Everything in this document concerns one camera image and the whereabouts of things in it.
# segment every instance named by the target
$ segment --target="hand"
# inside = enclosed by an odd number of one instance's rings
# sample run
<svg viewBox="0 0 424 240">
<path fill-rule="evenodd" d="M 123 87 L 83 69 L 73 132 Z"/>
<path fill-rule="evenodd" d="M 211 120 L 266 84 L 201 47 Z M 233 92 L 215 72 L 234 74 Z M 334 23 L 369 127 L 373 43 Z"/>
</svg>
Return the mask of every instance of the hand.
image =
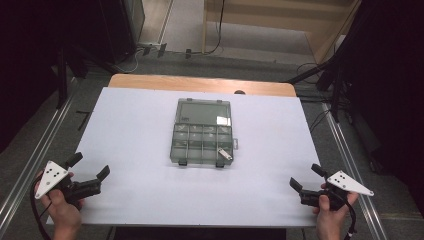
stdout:
<svg viewBox="0 0 424 240">
<path fill-rule="evenodd" d="M 353 205 L 358 199 L 359 194 L 349 192 L 347 200 Z M 340 231 L 343 227 L 346 213 L 349 212 L 348 206 L 344 205 L 338 211 L 330 211 L 330 200 L 326 195 L 319 197 L 319 208 L 314 208 L 313 213 L 318 214 L 317 219 L 317 235 L 321 240 L 340 239 Z"/>
<path fill-rule="evenodd" d="M 44 207 L 48 208 L 50 217 L 53 219 L 55 231 L 54 240 L 74 240 L 81 227 L 81 214 L 78 209 L 67 203 L 63 193 L 54 189 L 47 195 L 41 197 Z"/>
</svg>

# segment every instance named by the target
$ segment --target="floor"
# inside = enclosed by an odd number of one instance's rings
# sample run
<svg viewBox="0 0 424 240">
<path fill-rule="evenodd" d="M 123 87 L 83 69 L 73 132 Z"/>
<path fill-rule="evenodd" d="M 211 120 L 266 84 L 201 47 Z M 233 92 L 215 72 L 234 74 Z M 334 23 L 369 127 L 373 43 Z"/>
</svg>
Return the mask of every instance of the floor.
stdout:
<svg viewBox="0 0 424 240">
<path fill-rule="evenodd" d="M 167 44 L 166 50 L 173 52 L 201 51 L 203 1 L 144 0 L 143 4 L 147 25 L 140 43 Z M 206 51 L 218 43 L 218 25 L 207 23 Z M 297 65 L 315 62 L 304 32 L 225 23 L 219 48 L 212 55 Z"/>
</svg>

